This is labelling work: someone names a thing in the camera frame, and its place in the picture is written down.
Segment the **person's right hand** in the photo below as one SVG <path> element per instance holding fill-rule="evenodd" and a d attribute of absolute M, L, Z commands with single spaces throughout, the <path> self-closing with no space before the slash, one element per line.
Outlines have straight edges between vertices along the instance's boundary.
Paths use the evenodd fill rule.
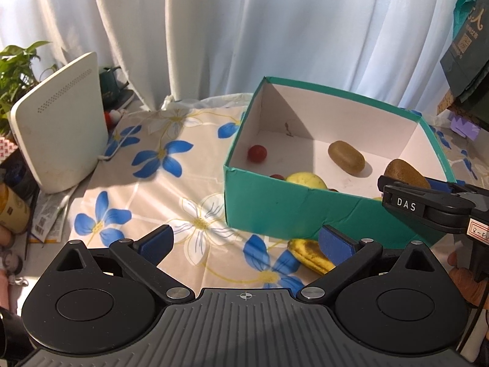
<path fill-rule="evenodd" d="M 485 303 L 483 308 L 487 310 L 488 294 L 485 291 L 488 287 L 488 280 L 477 283 L 473 278 L 473 274 L 468 269 L 459 268 L 457 253 L 455 251 L 448 256 L 447 262 L 452 267 L 449 272 L 449 277 L 451 277 L 465 300 L 476 306 L 484 299 Z"/>

